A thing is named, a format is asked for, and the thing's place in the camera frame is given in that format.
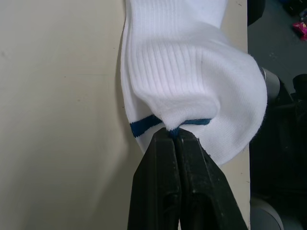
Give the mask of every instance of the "white surface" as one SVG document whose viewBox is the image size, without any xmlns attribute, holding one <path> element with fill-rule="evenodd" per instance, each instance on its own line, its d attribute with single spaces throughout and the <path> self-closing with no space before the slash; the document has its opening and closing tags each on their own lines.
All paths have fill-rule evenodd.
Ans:
<svg viewBox="0 0 307 230">
<path fill-rule="evenodd" d="M 247 49 L 246 0 L 223 30 Z M 0 228 L 125 229 L 142 158 L 119 83 L 122 0 L 0 1 Z M 223 166 L 246 222 L 248 151 Z"/>
</svg>

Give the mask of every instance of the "blue stripe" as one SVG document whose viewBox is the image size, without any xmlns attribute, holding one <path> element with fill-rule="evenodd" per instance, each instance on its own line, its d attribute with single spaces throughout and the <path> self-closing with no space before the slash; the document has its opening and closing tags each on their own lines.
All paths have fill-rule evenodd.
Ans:
<svg viewBox="0 0 307 230">
<path fill-rule="evenodd" d="M 210 123 L 211 119 L 195 119 L 195 120 L 187 120 L 182 123 L 182 125 L 207 125 Z M 143 118 L 140 121 L 136 121 L 130 124 L 132 133 L 135 138 L 139 137 L 143 133 L 145 133 L 148 129 L 151 127 L 154 127 L 158 124 L 162 123 L 162 121 L 156 117 L 155 115 L 150 115 L 146 118 Z M 179 131 L 179 128 L 175 128 L 173 130 L 170 130 L 171 136 L 175 137 L 177 136 Z"/>
</svg>

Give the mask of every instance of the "cotton sock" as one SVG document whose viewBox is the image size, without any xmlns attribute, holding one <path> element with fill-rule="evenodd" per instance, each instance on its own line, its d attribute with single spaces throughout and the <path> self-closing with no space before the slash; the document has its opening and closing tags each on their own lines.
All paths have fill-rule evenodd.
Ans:
<svg viewBox="0 0 307 230">
<path fill-rule="evenodd" d="M 162 127 L 192 132 L 218 164 L 259 129 L 266 86 L 220 31 L 226 0 L 126 0 L 121 84 L 143 152 Z"/>
</svg>

